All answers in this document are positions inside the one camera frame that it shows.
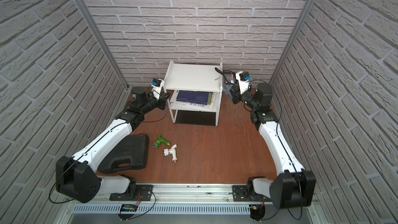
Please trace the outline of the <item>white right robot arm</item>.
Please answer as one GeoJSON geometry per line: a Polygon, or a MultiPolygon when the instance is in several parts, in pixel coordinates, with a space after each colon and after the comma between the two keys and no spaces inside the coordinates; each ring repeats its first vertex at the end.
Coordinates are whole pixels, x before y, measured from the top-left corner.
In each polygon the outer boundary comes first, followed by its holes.
{"type": "Polygon", "coordinates": [[[245,85],[241,91],[238,84],[229,89],[234,104],[243,102],[250,108],[250,119],[265,140],[273,158],[277,177],[251,177],[248,180],[248,194],[262,195],[271,200],[277,209],[310,206],[316,185],[312,171],[304,169],[293,154],[279,125],[279,119],[271,110],[272,87],[260,83],[255,93],[245,85]]]}

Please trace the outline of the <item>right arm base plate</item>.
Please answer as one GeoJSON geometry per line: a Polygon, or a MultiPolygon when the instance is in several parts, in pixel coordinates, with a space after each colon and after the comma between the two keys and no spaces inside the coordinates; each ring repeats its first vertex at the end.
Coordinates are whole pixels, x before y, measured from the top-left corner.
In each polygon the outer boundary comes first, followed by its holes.
{"type": "Polygon", "coordinates": [[[248,194],[246,185],[233,185],[232,196],[234,202],[258,202],[248,194]]]}

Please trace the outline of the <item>white metal bookshelf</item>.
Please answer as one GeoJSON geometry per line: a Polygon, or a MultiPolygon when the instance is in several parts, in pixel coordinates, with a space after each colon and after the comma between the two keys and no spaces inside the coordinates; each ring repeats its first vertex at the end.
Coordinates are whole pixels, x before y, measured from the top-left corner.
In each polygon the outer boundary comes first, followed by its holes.
{"type": "Polygon", "coordinates": [[[218,93],[212,111],[172,104],[170,102],[171,96],[167,102],[173,123],[175,123],[178,111],[197,111],[216,113],[216,126],[218,125],[222,99],[222,80],[221,78],[219,80],[214,80],[216,77],[221,77],[221,75],[215,71],[216,67],[220,70],[223,69],[222,63],[219,65],[194,65],[175,64],[173,61],[170,62],[164,79],[164,90],[171,90],[172,96],[176,90],[218,93]]]}

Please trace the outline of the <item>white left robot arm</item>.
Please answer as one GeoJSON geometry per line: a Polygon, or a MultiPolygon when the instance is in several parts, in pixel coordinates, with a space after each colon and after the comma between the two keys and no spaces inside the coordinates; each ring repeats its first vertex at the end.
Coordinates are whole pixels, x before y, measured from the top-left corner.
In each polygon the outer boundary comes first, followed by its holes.
{"type": "Polygon", "coordinates": [[[97,176],[105,157],[142,122],[145,114],[159,108],[164,110],[170,93],[153,86],[151,91],[138,87],[139,93],[127,109],[120,112],[109,127],[73,156],[63,156],[56,162],[56,181],[52,189],[71,200],[87,203],[96,196],[119,194],[134,199],[136,182],[128,176],[97,176]]]}

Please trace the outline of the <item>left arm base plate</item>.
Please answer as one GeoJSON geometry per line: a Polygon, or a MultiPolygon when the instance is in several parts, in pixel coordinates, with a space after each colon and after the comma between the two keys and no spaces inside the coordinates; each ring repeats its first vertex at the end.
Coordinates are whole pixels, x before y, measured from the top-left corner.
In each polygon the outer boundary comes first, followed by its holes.
{"type": "Polygon", "coordinates": [[[111,194],[110,201],[150,201],[152,198],[153,185],[129,186],[127,191],[122,194],[111,194]]]}

